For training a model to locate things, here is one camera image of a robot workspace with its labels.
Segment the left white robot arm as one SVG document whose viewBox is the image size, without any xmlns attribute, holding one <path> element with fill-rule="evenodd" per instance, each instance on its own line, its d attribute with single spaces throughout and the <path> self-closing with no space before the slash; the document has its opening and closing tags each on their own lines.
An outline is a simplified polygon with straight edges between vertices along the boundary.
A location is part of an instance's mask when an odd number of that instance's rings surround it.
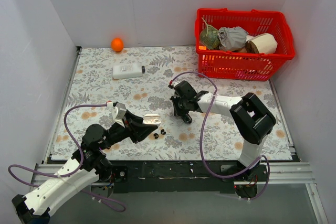
<svg viewBox="0 0 336 224">
<path fill-rule="evenodd" d="M 113 104 L 113 124 L 105 129 L 90 125 L 78 149 L 43 184 L 25 195 L 16 195 L 12 204 L 21 223 L 49 223 L 50 217 L 70 198 L 94 182 L 112 183 L 118 173 L 104 153 L 126 138 L 133 143 L 146 139 L 161 124 L 158 114 L 136 116 L 122 104 Z"/>
</svg>

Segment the white earbud charging case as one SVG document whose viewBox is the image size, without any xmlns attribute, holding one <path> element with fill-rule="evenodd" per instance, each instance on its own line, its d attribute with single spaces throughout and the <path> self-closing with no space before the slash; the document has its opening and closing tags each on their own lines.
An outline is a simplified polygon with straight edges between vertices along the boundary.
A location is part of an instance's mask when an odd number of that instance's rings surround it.
<svg viewBox="0 0 336 224">
<path fill-rule="evenodd" d="M 142 123 L 146 125 L 157 125 L 161 124 L 161 117 L 158 114 L 146 114 L 142 118 Z"/>
</svg>

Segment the black earbud charging case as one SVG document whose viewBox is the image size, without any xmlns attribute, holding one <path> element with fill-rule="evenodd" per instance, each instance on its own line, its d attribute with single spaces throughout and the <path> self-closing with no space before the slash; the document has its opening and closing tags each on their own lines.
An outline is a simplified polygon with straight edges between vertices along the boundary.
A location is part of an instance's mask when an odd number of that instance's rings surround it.
<svg viewBox="0 0 336 224">
<path fill-rule="evenodd" d="M 184 115 L 182 117 L 182 119 L 183 119 L 184 123 L 186 123 L 186 124 L 191 124 L 192 121 L 193 121 L 189 114 Z"/>
</svg>

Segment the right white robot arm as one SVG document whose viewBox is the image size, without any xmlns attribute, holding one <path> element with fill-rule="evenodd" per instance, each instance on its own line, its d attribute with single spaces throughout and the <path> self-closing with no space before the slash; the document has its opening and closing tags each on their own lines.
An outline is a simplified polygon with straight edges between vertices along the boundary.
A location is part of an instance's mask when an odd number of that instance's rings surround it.
<svg viewBox="0 0 336 224">
<path fill-rule="evenodd" d="M 254 93 L 248 93 L 242 97 L 228 97 L 218 95 L 217 88 L 213 93 L 196 92 L 187 81 L 181 81 L 176 85 L 171 81 L 169 88 L 174 90 L 174 95 L 170 98 L 173 103 L 174 116 L 180 117 L 186 124 L 191 124 L 192 118 L 189 112 L 205 113 L 199 136 L 199 150 L 205 169 L 212 176 L 220 179 L 239 176 L 242 180 L 251 180 L 257 174 L 256 167 L 262 159 L 261 152 L 266 137 L 276 124 L 275 117 L 262 101 Z M 206 119 L 210 113 L 232 118 L 244 139 L 236 173 L 219 175 L 207 165 L 203 153 L 203 136 Z"/>
</svg>

